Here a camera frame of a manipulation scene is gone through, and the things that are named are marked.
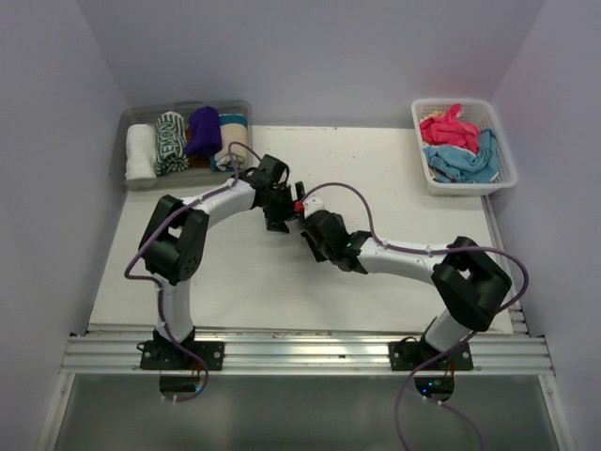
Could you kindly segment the clear plastic tray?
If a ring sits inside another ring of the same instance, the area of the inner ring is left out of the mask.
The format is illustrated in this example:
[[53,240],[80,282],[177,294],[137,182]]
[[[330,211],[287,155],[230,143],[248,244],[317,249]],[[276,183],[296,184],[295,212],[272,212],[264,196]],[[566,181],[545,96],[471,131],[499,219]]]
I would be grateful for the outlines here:
[[245,100],[228,101],[180,101],[147,106],[131,107],[125,110],[119,120],[114,140],[112,161],[110,166],[111,179],[121,182],[130,191],[147,191],[175,189],[183,187],[209,186],[225,181],[232,172],[212,170],[209,167],[189,168],[185,171],[172,173],[162,177],[151,175],[152,166],[147,171],[134,171],[134,176],[126,176],[128,166],[126,138],[130,126],[146,124],[153,126],[156,119],[165,112],[174,111],[181,114],[187,121],[189,116],[203,106],[215,107],[221,115],[239,115],[247,121],[247,144],[253,143],[252,107]]

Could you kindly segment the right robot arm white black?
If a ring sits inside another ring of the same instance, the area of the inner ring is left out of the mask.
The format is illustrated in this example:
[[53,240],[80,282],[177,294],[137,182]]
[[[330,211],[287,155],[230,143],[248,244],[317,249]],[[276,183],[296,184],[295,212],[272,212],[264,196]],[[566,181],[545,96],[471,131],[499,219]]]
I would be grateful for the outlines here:
[[485,332],[500,310],[512,281],[476,243],[458,237],[439,254],[421,248],[418,254],[377,243],[364,230],[349,233],[342,218],[319,211],[303,221],[301,235],[316,261],[328,260],[343,272],[389,274],[434,287],[445,310],[420,339],[423,365],[440,368],[452,357],[452,347],[471,332]]

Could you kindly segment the purple towel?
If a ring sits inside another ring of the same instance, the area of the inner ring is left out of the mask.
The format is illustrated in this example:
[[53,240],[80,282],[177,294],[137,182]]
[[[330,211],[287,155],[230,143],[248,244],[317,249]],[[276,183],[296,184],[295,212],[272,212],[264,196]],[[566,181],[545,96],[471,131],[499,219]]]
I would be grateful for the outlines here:
[[207,105],[195,110],[188,120],[192,133],[184,151],[188,157],[211,157],[223,148],[221,121],[216,108]]

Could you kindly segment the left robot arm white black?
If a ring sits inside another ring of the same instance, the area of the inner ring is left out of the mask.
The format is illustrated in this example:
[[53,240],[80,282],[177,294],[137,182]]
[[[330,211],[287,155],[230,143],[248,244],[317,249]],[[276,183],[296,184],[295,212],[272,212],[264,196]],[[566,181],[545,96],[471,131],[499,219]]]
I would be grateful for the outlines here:
[[268,231],[287,233],[297,219],[293,190],[280,182],[229,180],[188,198],[165,195],[152,212],[136,258],[144,261],[158,289],[158,323],[153,341],[173,368],[189,366],[195,356],[190,308],[191,279],[199,269],[208,231],[220,222],[260,209]]

